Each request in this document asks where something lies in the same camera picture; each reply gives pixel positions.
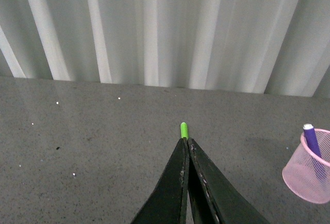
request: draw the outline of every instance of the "green marker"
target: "green marker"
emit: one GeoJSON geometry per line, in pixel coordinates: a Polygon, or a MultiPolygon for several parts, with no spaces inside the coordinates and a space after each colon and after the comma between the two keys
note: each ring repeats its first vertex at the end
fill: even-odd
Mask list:
{"type": "Polygon", "coordinates": [[[180,125],[180,128],[181,128],[181,138],[189,138],[189,135],[188,135],[188,126],[185,122],[181,123],[180,125]]]}

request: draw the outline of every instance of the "pink mesh pen holder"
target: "pink mesh pen holder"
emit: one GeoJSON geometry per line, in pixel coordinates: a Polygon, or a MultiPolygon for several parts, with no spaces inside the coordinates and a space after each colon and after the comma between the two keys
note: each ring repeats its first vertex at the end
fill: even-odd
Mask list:
{"type": "Polygon", "coordinates": [[[330,201],[330,131],[315,129],[322,158],[308,147],[304,133],[301,144],[282,171],[284,182],[297,196],[313,203],[330,201]]]}

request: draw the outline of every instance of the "white curtain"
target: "white curtain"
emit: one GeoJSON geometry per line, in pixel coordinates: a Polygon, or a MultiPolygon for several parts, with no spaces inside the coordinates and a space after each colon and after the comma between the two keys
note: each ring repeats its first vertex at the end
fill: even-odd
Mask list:
{"type": "Polygon", "coordinates": [[[0,0],[0,75],[330,97],[330,0],[0,0]]]}

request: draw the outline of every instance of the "gray floor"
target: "gray floor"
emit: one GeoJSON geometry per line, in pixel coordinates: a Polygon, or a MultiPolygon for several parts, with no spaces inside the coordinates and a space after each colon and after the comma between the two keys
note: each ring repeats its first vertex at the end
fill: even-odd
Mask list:
{"type": "Polygon", "coordinates": [[[329,223],[330,204],[300,199],[282,179],[302,125],[330,130],[328,99],[9,77],[0,77],[0,222],[130,223],[182,121],[270,223],[329,223]]]}

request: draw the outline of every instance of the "white cap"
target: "white cap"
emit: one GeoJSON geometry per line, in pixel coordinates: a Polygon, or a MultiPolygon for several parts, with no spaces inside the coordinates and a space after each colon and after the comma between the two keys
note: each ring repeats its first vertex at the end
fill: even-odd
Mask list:
{"type": "Polygon", "coordinates": [[[306,123],[304,126],[303,126],[303,129],[304,130],[311,130],[311,129],[314,129],[313,125],[309,124],[309,123],[306,123]]]}

